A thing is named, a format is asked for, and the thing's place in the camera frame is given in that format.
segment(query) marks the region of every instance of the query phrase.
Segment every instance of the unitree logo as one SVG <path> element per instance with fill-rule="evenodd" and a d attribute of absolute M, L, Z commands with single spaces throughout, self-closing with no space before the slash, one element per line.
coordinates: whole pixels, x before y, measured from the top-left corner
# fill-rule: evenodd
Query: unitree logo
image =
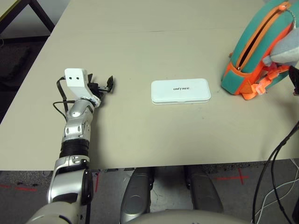
<path fill-rule="evenodd" d="M 189 90 L 190 87 L 179 87 L 179 88 L 173 88 L 173 90 Z"/>

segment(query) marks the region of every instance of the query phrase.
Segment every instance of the orange zipper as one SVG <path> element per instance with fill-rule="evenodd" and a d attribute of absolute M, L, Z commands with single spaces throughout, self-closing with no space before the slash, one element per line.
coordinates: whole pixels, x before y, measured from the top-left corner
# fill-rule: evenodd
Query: orange zipper
<path fill-rule="evenodd" d="M 291 4 L 287 1 L 281 3 L 279 6 L 285 6 L 286 8 L 289 8 Z M 248 60 L 250 59 L 253 52 L 258 47 L 260 41 L 265 36 L 271 25 L 278 19 L 278 17 L 283 13 L 283 11 L 279 10 L 279 6 L 276 6 L 273 8 L 263 19 L 261 24 L 258 26 L 256 31 L 253 33 L 247 44 L 245 45 L 242 53 L 240 54 L 240 57 L 237 60 L 236 68 L 237 70 L 242 70 Z"/>

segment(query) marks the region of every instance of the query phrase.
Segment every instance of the white cable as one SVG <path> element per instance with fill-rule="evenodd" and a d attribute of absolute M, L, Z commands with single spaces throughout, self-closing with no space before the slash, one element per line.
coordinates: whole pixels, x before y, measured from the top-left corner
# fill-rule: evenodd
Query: white cable
<path fill-rule="evenodd" d="M 297 167 L 297 169 L 299 169 L 299 166 L 297 165 L 297 163 L 295 162 L 295 160 L 293 158 L 291 159 L 291 161 Z"/>
<path fill-rule="evenodd" d="M 284 197 L 286 197 L 286 196 L 291 192 L 291 190 L 293 189 L 295 182 L 296 182 L 296 181 L 299 181 L 299 178 L 297 179 L 297 175 L 298 175 L 298 173 L 299 173 L 299 166 L 296 164 L 296 162 L 295 162 L 294 159 L 291 159 L 291 161 L 292 161 L 292 163 L 296 166 L 296 168 L 297 168 L 297 172 L 296 172 L 296 175 L 295 175 L 295 178 L 294 178 L 293 181 L 289 181 L 289 182 L 283 183 L 283 184 L 281 184 L 281 185 L 279 185 L 279 186 L 276 187 L 276 189 L 278 189 L 278 188 L 280 188 L 280 187 L 282 187 L 282 186 L 285 186 L 285 185 L 287 185 L 287 184 L 292 183 L 292 186 L 290 187 L 290 189 L 288 190 L 288 192 L 286 192 L 281 198 L 279 198 L 280 200 L 283 199 Z M 264 208 L 266 208 L 266 207 L 268 207 L 268 206 L 274 204 L 275 202 L 277 202 L 277 200 L 275 200 L 275 201 L 273 201 L 273 202 L 271 202 L 271 203 L 265 205 L 265 202 L 266 202 L 267 197 L 268 197 L 271 193 L 273 193 L 273 192 L 274 192 L 274 189 L 271 190 L 271 191 L 269 191 L 269 192 L 267 193 L 267 195 L 266 195 L 265 198 L 263 199 L 262 208 L 261 208 L 259 211 L 257 211 L 257 213 L 255 214 L 255 215 L 258 215 L 258 213 L 260 212 L 260 215 L 259 215 L 259 217 L 258 217 L 258 220 L 257 220 L 257 223 L 256 223 L 256 224 L 258 224 L 258 223 L 260 222 L 260 219 L 261 219 L 261 217 L 262 217 L 262 213 L 263 213 Z"/>

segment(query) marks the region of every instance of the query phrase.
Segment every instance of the silver robot arm segment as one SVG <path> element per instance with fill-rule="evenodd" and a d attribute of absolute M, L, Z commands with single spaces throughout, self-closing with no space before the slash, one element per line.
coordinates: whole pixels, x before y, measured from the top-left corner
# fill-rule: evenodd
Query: silver robot arm segment
<path fill-rule="evenodd" d="M 88 157 L 90 125 L 102 96 L 110 92 L 114 84 L 113 77 L 108 79 L 105 87 L 91 83 L 91 78 L 92 75 L 84 69 L 65 70 L 67 86 L 78 99 L 66 111 L 61 152 L 47 193 L 48 204 L 27 224 L 76 224 L 80 220 L 81 206 L 90 206 L 93 199 L 93 177 Z"/>

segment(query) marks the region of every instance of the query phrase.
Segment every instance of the red tape marking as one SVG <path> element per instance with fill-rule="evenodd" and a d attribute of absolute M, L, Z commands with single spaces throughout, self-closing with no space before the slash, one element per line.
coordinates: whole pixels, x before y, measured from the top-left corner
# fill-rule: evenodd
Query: red tape marking
<path fill-rule="evenodd" d="M 238 171 L 239 171 L 239 175 L 240 175 L 241 184 L 244 185 L 244 181 L 243 181 L 243 178 L 242 178 L 242 172 L 241 172 L 241 169 L 238 168 Z"/>
<path fill-rule="evenodd" d="M 0 184 L 1 188 L 11 188 L 11 186 Z"/>
<path fill-rule="evenodd" d="M 249 176 L 228 176 L 228 177 L 216 177 L 218 181 L 226 181 L 226 180 L 238 180 L 238 179 L 249 179 Z"/>
<path fill-rule="evenodd" d="M 19 187 L 15 187 L 15 190 L 24 190 L 24 191 L 37 191 L 37 189 L 35 188 L 19 188 Z"/>
<path fill-rule="evenodd" d="M 100 176 L 100 173 L 98 172 L 98 173 L 97 173 L 97 182 L 96 182 L 96 184 L 95 184 L 95 192 L 98 191 L 99 176 Z"/>

